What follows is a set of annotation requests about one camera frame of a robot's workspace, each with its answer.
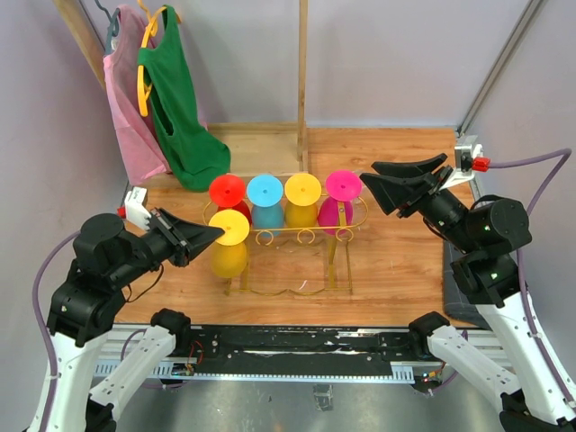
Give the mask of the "clear plastic wine glass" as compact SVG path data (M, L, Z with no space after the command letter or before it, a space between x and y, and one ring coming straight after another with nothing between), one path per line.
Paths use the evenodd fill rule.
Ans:
M365 172L362 171L362 170L355 170L355 171L354 171L354 174L355 174L361 181L364 181L365 178L368 176L368 173L365 173Z

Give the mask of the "red plastic wine glass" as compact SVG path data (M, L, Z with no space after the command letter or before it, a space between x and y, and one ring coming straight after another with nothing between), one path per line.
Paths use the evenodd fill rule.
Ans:
M211 182L208 193L218 211L235 210L252 224L251 211L245 202L246 185L240 177L232 174L219 175Z

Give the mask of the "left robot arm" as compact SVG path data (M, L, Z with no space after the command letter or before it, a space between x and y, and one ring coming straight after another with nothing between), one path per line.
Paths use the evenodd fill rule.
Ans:
M219 227L181 220L163 209L148 216L139 237L120 216L97 214L70 237L75 251L64 283L52 294L49 314L38 317L49 363L31 431L114 431L136 390L167 356L193 344L191 321L182 312L156 312L138 345L99 385L95 364L126 304L123 288L165 261L184 267L216 239Z

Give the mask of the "yellow wine glass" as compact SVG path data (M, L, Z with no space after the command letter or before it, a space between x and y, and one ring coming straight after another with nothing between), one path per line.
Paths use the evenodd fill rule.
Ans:
M209 225L224 230L212 247L211 270L221 278L239 276L248 262L245 243L250 232L248 219L240 211L226 209L216 212Z
M321 197L320 180L308 173L292 175L284 185L287 203L284 221L289 228L308 228L316 225L317 202Z

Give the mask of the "blue plastic wine glass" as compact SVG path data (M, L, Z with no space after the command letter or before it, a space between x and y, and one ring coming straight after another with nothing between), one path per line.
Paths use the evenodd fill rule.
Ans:
M252 203L251 216L256 229L280 229L284 226L284 196L282 182L273 175L257 175L247 186L247 198Z

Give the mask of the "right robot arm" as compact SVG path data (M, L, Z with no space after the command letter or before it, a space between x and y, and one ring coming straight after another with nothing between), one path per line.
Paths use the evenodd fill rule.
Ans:
M450 365L491 403L507 431L572 431L575 382L536 317L523 269L531 209L497 195L466 206L449 189L452 173L439 155L375 162L360 178L384 213L419 214L459 251L451 264L454 281L497 337L509 367L484 355L435 311L409 324L409 352Z

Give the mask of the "magenta plastic wine glass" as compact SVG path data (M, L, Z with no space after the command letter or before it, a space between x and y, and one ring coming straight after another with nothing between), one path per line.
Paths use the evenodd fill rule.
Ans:
M328 197L320 206L318 224L325 227L325 233L334 236L336 227L340 227L339 204L343 203L346 225L350 225L354 214L352 201L360 195L362 182L354 172L338 170L327 177L325 188Z

